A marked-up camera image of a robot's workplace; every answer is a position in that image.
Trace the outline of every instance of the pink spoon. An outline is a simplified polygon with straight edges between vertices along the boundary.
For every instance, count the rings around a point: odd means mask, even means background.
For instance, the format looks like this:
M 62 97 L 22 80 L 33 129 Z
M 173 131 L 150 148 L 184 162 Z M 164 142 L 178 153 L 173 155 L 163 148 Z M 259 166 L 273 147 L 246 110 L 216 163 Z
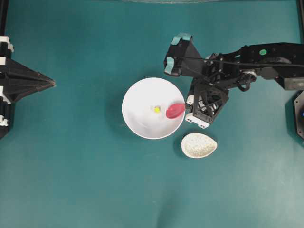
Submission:
M 167 109 L 166 116 L 169 119 L 174 119 L 176 117 L 179 117 L 181 114 L 183 114 L 185 109 L 186 109 L 185 104 L 181 104 L 181 103 L 172 104 Z

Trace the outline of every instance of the teal tape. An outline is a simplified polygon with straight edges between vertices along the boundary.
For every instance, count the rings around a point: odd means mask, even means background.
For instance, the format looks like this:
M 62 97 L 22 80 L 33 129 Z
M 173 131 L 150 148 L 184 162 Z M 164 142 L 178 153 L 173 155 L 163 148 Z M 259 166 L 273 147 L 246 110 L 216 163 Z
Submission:
M 174 67 L 174 59 L 172 57 L 167 57 L 167 66 L 165 68 L 165 73 L 171 74 Z
M 191 40 L 191 35 L 190 34 L 187 34 L 187 33 L 180 33 L 178 34 L 177 36 L 175 36 L 171 42 L 172 45 L 177 45 L 180 41 L 180 39 L 183 39 L 183 40 L 187 40 L 187 41 L 190 41 Z

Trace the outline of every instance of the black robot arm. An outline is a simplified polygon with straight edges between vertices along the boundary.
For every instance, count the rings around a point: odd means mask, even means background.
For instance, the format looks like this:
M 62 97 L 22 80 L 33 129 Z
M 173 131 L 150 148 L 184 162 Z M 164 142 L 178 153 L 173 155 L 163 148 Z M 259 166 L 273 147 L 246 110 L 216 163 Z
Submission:
M 304 90 L 304 45 L 274 43 L 244 46 L 229 54 L 202 58 L 192 36 L 174 37 L 164 60 L 170 76 L 193 77 L 187 96 L 186 120 L 206 128 L 228 100 L 230 89 L 250 89 L 259 76 L 284 90 Z

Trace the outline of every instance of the teal table surface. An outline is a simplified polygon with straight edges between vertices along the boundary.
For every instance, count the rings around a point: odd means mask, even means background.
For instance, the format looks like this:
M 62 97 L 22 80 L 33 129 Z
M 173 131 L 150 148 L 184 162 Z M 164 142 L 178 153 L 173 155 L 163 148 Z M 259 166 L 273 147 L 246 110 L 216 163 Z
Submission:
M 0 141 L 1 228 L 304 227 L 304 148 L 292 97 L 259 78 L 231 90 L 214 124 L 183 122 L 146 140 L 124 123 L 136 81 L 161 77 L 186 96 L 191 78 L 164 75 L 174 35 L 202 56 L 244 45 L 300 43 L 295 0 L 145 4 L 11 0 L 13 59 L 57 87 L 16 105 Z M 183 155 L 190 132 L 213 137 L 204 159 Z

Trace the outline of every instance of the yellow object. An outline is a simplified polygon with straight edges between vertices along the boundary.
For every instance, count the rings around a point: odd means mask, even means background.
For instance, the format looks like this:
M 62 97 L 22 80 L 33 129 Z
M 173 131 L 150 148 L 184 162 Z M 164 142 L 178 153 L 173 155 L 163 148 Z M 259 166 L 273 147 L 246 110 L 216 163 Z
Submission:
M 155 113 L 160 113 L 161 112 L 161 108 L 159 106 L 154 108 L 154 112 Z

